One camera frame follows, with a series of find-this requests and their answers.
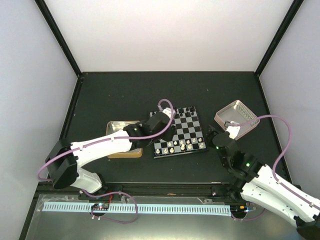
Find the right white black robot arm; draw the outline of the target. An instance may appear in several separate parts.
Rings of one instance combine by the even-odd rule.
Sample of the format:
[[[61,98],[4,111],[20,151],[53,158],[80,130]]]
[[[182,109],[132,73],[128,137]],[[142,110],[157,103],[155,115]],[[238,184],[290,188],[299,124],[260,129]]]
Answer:
[[[236,181],[228,187],[228,198],[257,204],[280,216],[306,240],[320,238],[320,200],[273,173],[254,155],[238,147],[233,130],[218,131],[210,126],[208,145],[217,151],[222,166]]]

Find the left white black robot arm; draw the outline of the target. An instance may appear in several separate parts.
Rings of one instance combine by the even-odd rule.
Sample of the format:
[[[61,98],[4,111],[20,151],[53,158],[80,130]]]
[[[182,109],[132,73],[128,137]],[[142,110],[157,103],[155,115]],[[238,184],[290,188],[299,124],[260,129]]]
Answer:
[[[57,190],[75,187],[97,200],[103,199],[108,188],[101,175],[83,167],[109,155],[142,149],[159,139],[172,140],[174,116],[174,110],[164,108],[148,120],[129,124],[103,137],[73,143],[59,141],[45,161],[53,187]]]

